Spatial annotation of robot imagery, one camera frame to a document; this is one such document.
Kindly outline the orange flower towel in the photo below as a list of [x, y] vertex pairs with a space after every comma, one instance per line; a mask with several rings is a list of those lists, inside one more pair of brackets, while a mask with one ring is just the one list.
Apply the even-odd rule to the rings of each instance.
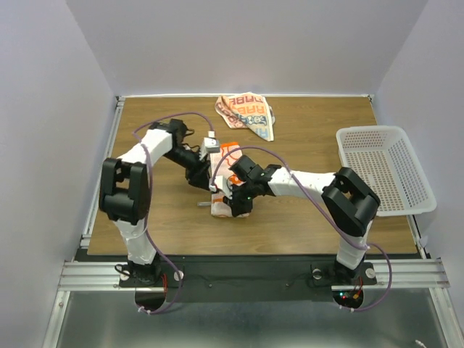
[[[233, 184], [240, 186], [243, 182], [229, 170], [229, 167], [233, 165], [241, 156], [242, 151], [238, 150], [233, 154], [227, 156], [224, 161], [219, 165], [220, 159], [229, 151], [239, 148], [238, 142], [230, 142], [220, 145], [220, 152], [210, 155], [210, 168], [213, 174], [215, 169], [218, 168], [216, 178], [227, 179], [228, 187], [231, 188]], [[211, 215], [216, 218], [231, 218], [231, 208], [223, 202], [224, 194], [222, 191], [212, 194], [211, 196]]]

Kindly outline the lettered beige towel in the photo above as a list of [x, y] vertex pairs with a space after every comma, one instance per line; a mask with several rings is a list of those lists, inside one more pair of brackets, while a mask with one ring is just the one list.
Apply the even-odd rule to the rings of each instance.
[[275, 116], [264, 96], [252, 92], [222, 95], [215, 102], [215, 111], [229, 128], [246, 128], [265, 141], [274, 141]]

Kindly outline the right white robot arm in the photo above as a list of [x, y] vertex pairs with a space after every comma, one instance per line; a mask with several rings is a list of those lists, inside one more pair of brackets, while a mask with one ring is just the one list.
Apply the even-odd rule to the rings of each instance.
[[367, 252], [367, 237], [381, 200], [351, 168], [335, 173], [288, 170], [280, 165], [260, 167], [248, 156], [241, 157], [230, 170], [241, 181], [233, 184], [223, 202], [232, 216], [250, 213], [258, 196], [293, 196], [309, 199], [341, 232], [333, 266], [338, 281], [349, 283], [359, 276]]

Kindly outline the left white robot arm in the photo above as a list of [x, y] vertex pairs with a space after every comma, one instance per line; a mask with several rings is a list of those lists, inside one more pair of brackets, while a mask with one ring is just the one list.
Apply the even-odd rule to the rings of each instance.
[[202, 144], [189, 146], [184, 139], [193, 134], [179, 115], [147, 123], [146, 133], [126, 153], [103, 161], [99, 188], [99, 210], [118, 228], [128, 252], [126, 265], [115, 270], [123, 282], [155, 285], [162, 274], [160, 251], [148, 232], [152, 202], [152, 168], [165, 157], [186, 171], [189, 185], [207, 190], [210, 184], [210, 155], [220, 150], [213, 129]]

